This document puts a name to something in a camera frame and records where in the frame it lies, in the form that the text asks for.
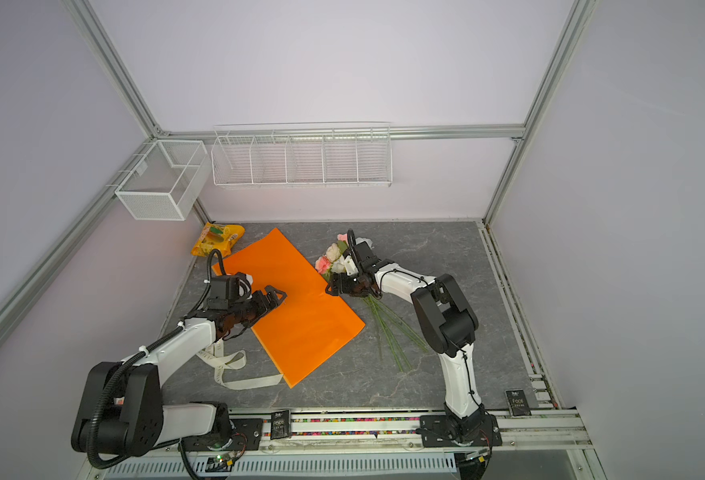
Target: white wall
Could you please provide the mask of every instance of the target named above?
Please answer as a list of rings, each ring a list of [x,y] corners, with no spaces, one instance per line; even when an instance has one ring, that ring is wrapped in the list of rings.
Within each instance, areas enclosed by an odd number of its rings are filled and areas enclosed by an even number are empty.
[[[482,218],[510,158],[509,138],[392,142],[391,187],[259,188],[201,194],[222,221]]]
[[[0,349],[0,478],[75,478],[88,371],[158,337],[199,233],[193,216],[142,222],[114,202]]]
[[[609,478],[705,478],[705,2],[604,0],[492,225]]]
[[[143,139],[58,0],[0,1],[0,302]]]
[[[167,130],[523,123],[573,0],[93,0]]]

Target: yellow snack bag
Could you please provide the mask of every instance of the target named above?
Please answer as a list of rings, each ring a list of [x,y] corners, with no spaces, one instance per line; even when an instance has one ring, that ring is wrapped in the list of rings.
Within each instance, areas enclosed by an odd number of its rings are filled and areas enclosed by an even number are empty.
[[[208,256],[211,250],[218,248],[222,256],[230,255],[232,247],[245,232],[246,229],[241,225],[206,224],[191,253],[197,256]]]

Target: white wire basket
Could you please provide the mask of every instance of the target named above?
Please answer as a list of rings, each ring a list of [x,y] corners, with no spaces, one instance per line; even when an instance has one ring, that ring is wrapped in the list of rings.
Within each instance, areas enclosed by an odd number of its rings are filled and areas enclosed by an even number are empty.
[[[389,186],[387,124],[225,130],[211,147],[214,184],[224,188]]]
[[[204,142],[155,140],[115,194],[137,220],[184,220],[210,174]]]

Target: orange paper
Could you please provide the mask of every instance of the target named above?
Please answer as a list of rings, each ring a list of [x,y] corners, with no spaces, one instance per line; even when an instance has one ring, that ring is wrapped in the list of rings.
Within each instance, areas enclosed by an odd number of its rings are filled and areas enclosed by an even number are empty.
[[[251,330],[291,388],[365,326],[344,300],[326,294],[323,277],[276,228],[225,258],[224,268],[253,276],[253,290],[272,285],[288,294]]]

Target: gray marble tabletop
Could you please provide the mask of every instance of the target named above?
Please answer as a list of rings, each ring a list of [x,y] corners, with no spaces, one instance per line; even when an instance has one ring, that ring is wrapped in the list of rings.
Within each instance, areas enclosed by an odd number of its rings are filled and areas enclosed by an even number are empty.
[[[234,251],[278,228],[314,264],[337,234],[352,228],[358,237],[373,240],[374,252],[380,258],[392,259],[404,268],[424,275],[453,275],[480,322],[475,332],[474,368],[483,403],[487,408],[507,408],[504,390],[524,389],[529,404],[536,407],[534,390],[475,223],[288,223],[245,224],[244,227],[246,234]],[[172,319],[184,315],[200,297],[205,268],[205,259],[198,259],[183,287]],[[230,408],[442,409],[445,386],[437,354],[433,351],[424,353],[396,331],[413,366],[409,372],[399,372],[383,337],[380,357],[375,319],[368,307],[360,299],[345,296],[345,301],[366,323],[365,328],[294,388],[290,389],[281,382],[259,389],[226,389],[214,381],[212,367],[193,357],[166,381],[164,402],[217,401],[227,403]],[[385,295],[382,301],[420,332],[410,303],[393,295]],[[225,371],[225,381],[279,373],[251,331],[225,342],[225,347],[227,353],[245,350],[248,360],[242,370]],[[301,351],[301,346],[297,346],[297,350]]]

